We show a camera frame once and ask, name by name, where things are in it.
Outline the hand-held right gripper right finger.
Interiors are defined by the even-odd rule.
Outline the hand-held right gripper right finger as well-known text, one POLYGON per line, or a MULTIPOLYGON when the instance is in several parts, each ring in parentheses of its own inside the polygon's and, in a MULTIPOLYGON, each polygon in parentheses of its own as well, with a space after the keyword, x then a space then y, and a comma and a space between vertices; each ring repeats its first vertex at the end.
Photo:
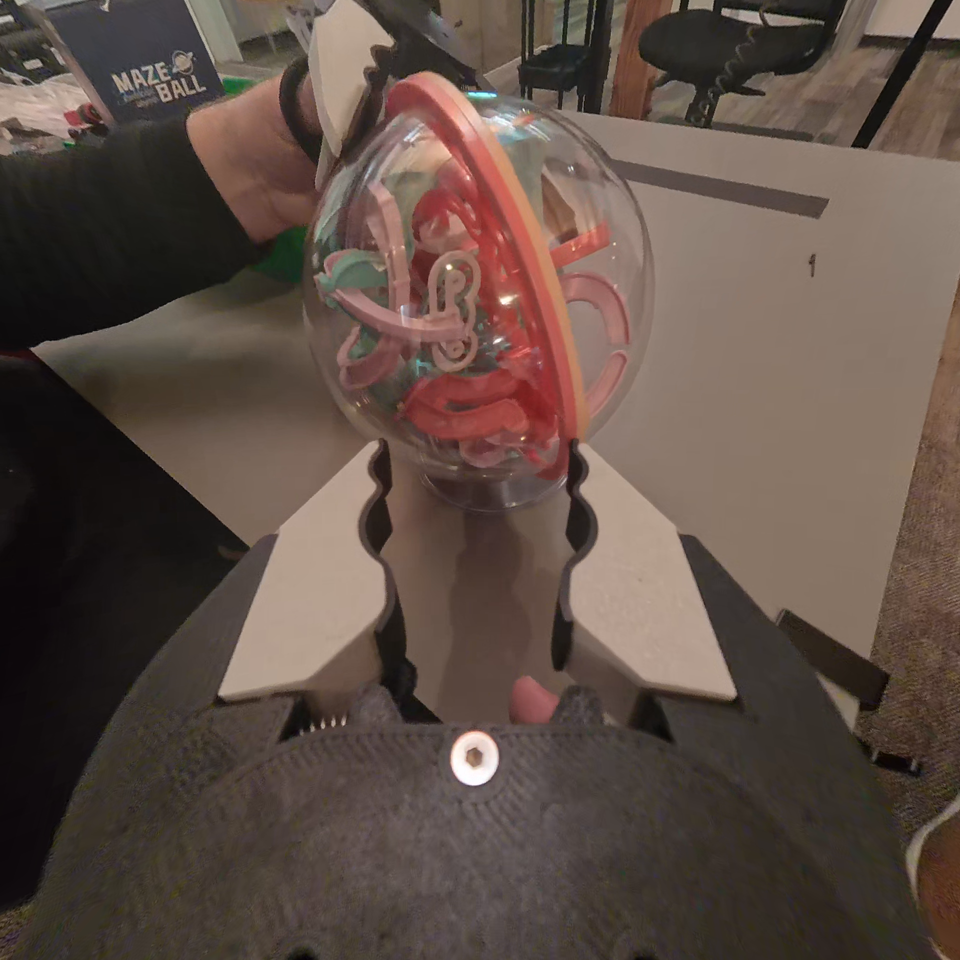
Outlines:
POLYGON ((681 535, 590 446, 570 444, 564 564, 551 665, 605 702, 651 692, 734 702, 722 653, 681 535))

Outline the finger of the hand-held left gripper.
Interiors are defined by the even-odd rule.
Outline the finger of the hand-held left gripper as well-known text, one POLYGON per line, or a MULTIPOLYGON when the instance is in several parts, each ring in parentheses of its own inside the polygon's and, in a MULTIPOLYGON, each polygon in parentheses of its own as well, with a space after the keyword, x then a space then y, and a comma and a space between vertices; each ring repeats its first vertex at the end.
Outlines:
POLYGON ((315 186, 356 152, 377 126, 386 83, 377 55, 395 40, 360 2, 316 2, 307 66, 321 144, 315 186))

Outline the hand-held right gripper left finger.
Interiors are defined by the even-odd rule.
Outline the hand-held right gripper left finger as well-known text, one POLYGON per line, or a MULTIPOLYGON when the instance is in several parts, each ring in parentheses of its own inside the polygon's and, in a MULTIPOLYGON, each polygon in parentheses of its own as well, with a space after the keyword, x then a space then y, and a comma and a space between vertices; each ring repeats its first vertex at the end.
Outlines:
POLYGON ((350 703, 381 683, 409 687, 396 581, 382 556, 393 532, 388 445, 366 444, 273 536, 219 690, 225 702, 301 694, 350 703))

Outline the clear plastic ball stand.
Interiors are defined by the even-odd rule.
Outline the clear plastic ball stand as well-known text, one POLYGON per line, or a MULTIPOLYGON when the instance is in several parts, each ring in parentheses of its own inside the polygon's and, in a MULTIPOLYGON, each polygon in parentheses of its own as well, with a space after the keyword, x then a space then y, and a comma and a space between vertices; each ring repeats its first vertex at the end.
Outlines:
POLYGON ((467 462, 423 465, 418 469, 426 488, 440 501, 462 512, 494 515, 536 506, 558 493, 567 480, 569 456, 536 466, 520 457, 493 466, 467 462))

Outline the clear maze ball red tracks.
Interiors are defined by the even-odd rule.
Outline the clear maze ball red tracks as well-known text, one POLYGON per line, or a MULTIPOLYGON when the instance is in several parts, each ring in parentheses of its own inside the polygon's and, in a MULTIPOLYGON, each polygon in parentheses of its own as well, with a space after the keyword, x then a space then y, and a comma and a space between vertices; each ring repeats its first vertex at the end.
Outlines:
POLYGON ((568 113, 421 72, 319 193, 311 353, 356 428, 437 484, 558 483, 651 336, 638 200, 568 113))

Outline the person's left forearm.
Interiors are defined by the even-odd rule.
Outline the person's left forearm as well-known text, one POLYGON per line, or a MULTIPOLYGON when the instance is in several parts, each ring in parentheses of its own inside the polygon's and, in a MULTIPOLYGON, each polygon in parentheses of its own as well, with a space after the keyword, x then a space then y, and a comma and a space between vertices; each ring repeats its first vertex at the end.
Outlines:
POLYGON ((124 325, 227 282, 268 249, 217 191, 184 118, 3 156, 2 353, 124 325))

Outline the person's left hand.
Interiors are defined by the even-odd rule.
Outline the person's left hand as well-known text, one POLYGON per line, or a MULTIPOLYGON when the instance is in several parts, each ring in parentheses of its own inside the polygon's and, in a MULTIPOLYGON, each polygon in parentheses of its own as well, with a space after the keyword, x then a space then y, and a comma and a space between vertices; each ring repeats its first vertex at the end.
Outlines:
POLYGON ((289 129, 282 78, 192 112, 186 131, 198 161, 256 245, 312 219, 317 162, 289 129))

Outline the person's right hand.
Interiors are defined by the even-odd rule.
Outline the person's right hand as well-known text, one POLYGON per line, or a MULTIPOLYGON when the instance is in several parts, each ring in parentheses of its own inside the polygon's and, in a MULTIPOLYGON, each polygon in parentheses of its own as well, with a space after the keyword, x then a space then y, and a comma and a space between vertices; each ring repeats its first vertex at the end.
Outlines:
POLYGON ((512 685, 509 701, 509 719, 514 725, 548 724, 560 697, 545 688, 531 676, 522 676, 512 685))

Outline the green plastic bin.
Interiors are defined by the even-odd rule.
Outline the green plastic bin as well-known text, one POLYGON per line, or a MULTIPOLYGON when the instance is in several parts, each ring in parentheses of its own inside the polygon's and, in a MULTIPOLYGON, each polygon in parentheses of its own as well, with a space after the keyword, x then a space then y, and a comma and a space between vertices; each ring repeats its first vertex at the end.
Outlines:
MULTIPOLYGON (((258 78, 231 74, 221 74, 220 78, 226 97, 238 96, 260 83, 258 78)), ((264 257, 249 269, 273 282, 299 284, 304 267, 306 234, 306 225, 298 225, 282 232, 270 246, 264 248, 264 257)))

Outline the blue printed box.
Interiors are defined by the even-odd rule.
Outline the blue printed box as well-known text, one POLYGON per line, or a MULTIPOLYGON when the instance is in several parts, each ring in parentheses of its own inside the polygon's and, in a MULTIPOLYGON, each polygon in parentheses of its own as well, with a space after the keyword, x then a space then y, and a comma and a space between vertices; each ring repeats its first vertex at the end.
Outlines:
POLYGON ((34 15, 109 126, 181 118, 226 94, 185 1, 44 2, 34 15))

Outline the wooden pillar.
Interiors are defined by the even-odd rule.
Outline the wooden pillar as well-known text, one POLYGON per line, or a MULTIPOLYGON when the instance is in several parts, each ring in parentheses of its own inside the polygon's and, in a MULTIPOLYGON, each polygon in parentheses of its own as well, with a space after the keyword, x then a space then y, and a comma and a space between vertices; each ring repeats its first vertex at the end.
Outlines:
POLYGON ((642 33, 670 13, 670 1, 627 1, 613 71, 608 113, 643 120, 651 109, 658 71, 640 53, 642 33))

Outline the black mesh office chair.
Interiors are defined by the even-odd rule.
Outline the black mesh office chair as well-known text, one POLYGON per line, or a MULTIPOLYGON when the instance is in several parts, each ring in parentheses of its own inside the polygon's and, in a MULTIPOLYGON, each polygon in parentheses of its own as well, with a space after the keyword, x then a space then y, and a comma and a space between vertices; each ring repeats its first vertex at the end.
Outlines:
POLYGON ((670 82, 694 90, 683 122, 708 129, 722 97, 762 97, 760 75, 788 77, 816 66, 834 42, 845 1, 716 1, 711 8, 680 2, 644 28, 642 61, 670 82))

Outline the black tape strip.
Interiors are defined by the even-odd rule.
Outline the black tape strip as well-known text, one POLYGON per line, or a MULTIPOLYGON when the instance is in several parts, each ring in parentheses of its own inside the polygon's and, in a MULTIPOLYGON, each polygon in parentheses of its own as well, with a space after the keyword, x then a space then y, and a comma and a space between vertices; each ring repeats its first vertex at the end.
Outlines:
POLYGON ((810 220, 822 218, 830 200, 827 197, 760 186, 703 174, 690 174, 631 161, 613 159, 611 168, 626 182, 769 210, 810 220))

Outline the person's shoe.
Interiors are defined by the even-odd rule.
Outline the person's shoe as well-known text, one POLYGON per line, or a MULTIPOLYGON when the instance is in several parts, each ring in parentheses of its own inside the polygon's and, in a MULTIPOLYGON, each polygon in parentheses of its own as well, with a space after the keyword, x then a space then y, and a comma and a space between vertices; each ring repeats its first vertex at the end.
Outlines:
POLYGON ((918 911, 939 958, 959 958, 959 807, 948 806, 920 828, 906 849, 918 911))

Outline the black table leg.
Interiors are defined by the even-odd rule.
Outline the black table leg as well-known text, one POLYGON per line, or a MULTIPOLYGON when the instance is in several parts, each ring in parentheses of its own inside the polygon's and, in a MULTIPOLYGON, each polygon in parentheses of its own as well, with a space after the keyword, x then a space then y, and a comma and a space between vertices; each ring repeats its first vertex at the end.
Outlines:
POLYGON ((936 30, 953 4, 953 1, 931 2, 926 14, 919 22, 917 30, 901 52, 882 90, 853 138, 850 144, 852 149, 866 150, 870 148, 926 53, 936 30))

